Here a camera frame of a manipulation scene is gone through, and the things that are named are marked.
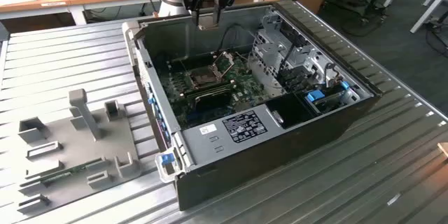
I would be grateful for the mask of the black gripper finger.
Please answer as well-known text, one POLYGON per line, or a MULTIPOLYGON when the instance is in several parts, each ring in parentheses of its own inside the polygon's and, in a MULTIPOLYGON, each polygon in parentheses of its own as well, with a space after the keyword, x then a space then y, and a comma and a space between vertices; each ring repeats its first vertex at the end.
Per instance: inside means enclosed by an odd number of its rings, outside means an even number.
POLYGON ((209 0, 209 2, 212 3, 213 7, 213 14, 212 14, 212 21, 213 21, 213 26, 218 25, 218 21, 220 21, 220 15, 221 15, 221 11, 232 5, 233 0, 209 0))
POLYGON ((193 24, 198 25, 200 10, 202 9, 204 0, 182 0, 185 10, 190 11, 193 24))

